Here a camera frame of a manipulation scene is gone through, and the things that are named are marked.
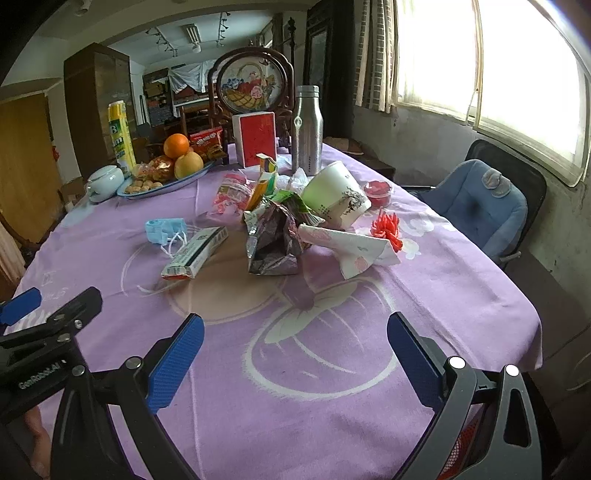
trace snack bag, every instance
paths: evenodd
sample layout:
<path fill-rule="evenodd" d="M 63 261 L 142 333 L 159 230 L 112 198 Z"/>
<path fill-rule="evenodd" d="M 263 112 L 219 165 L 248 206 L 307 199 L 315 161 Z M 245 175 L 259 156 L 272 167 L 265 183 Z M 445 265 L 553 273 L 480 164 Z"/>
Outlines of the snack bag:
<path fill-rule="evenodd" d="M 213 199 L 210 214 L 223 215 L 227 210 L 245 210 L 252 195 L 251 183 L 241 173 L 227 173 Z"/>
<path fill-rule="evenodd" d="M 222 150 L 222 131 L 222 127 L 215 127 L 191 134 L 189 140 L 193 151 L 198 153 L 204 161 L 216 161 L 226 157 L 226 153 Z"/>

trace window frame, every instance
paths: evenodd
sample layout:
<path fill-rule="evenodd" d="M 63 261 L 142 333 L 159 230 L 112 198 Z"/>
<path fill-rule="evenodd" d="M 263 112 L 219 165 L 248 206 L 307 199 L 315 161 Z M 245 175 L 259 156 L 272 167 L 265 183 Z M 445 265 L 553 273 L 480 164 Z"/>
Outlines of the window frame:
<path fill-rule="evenodd" d="M 586 112 L 585 116 L 585 131 L 582 138 L 582 151 L 581 151 L 581 167 L 580 173 L 575 179 L 571 174 L 571 170 L 564 166 L 564 161 L 558 160 L 562 156 L 553 151 L 552 149 L 540 144 L 536 140 L 522 135 L 520 132 L 512 129 L 508 129 L 505 125 L 499 124 L 492 120 L 486 120 L 487 125 L 482 125 L 482 98 L 486 93 L 483 92 L 483 65 L 485 56 L 483 51 L 483 36 L 482 36 L 482 19 L 480 17 L 480 6 L 479 0 L 472 0 L 472 9 L 474 12 L 475 20 L 475 32 L 476 32 L 476 75 L 475 75 L 475 89 L 473 92 L 472 103 L 468 107 L 464 118 L 460 118 L 459 115 L 454 115 L 449 111 L 445 111 L 443 108 L 439 109 L 436 106 L 416 105 L 412 103 L 403 102 L 400 100 L 398 95 L 398 82 L 400 79 L 398 72 L 399 65 L 399 50 L 398 42 L 395 42 L 395 88 L 396 97 L 395 105 L 402 106 L 404 108 L 418 109 L 441 115 L 449 120 L 452 120 L 463 125 L 470 125 L 472 129 L 480 134 L 491 137 L 508 147 L 518 151 L 519 153 L 526 155 L 528 158 L 533 160 L 541 167 L 548 170 L 551 174 L 555 175 L 562 183 L 568 187 L 575 187 L 579 182 L 585 182 L 587 170 L 589 168 L 589 161 L 591 157 L 591 50 L 586 48 L 586 43 L 580 37 L 580 34 L 574 30 L 571 24 L 565 20 L 564 15 L 556 9 L 556 7 L 549 3 L 548 0 L 528 0 L 536 10 L 547 20 L 550 21 L 552 26 L 560 33 L 563 40 L 570 47 L 573 52 L 577 64 L 579 67 L 579 77 L 583 81 L 582 95 L 586 100 Z M 397 0 L 394 0 L 395 15 L 397 14 Z M 396 25 L 396 35 L 398 35 L 398 16 L 394 19 Z"/>

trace white mug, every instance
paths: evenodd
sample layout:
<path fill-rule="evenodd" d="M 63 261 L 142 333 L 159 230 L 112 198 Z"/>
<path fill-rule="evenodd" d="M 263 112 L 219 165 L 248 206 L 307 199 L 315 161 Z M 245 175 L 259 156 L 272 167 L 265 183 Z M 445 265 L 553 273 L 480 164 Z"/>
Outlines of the white mug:
<path fill-rule="evenodd" d="M 303 202 L 331 225 L 347 230 L 371 202 L 340 160 L 320 170 L 301 193 Z"/>

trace ceiling light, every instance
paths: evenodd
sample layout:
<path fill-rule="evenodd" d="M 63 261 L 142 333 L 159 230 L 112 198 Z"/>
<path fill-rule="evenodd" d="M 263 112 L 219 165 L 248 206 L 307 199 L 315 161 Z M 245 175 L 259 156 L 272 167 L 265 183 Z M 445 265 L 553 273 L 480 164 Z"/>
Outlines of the ceiling light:
<path fill-rule="evenodd" d="M 201 43 L 201 35 L 199 35 L 197 25 L 195 25 L 194 23 L 189 25 L 183 25 L 183 29 L 185 30 L 191 43 Z"/>

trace screw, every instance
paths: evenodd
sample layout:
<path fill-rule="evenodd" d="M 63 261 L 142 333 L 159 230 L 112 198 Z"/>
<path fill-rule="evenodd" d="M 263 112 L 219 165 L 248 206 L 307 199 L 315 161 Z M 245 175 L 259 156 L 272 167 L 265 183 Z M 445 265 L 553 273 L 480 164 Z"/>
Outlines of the screw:
<path fill-rule="evenodd" d="M 138 356 L 133 356 L 125 361 L 125 366 L 130 370 L 135 370 L 136 368 L 139 368 L 141 364 L 142 359 Z"/>
<path fill-rule="evenodd" d="M 517 375 L 519 375 L 519 368 L 517 368 L 515 365 L 507 365 L 505 367 L 505 371 L 508 375 L 512 377 L 516 377 Z"/>
<path fill-rule="evenodd" d="M 79 377 L 84 374 L 85 370 L 86 368 L 84 368 L 84 365 L 76 365 L 72 369 L 72 375 L 74 375 L 75 377 Z"/>
<path fill-rule="evenodd" d="M 464 361 L 463 358 L 460 358 L 458 356 L 453 356 L 449 359 L 449 364 L 453 367 L 453 368 L 457 368 L 458 370 L 464 368 L 466 366 L 466 362 Z"/>

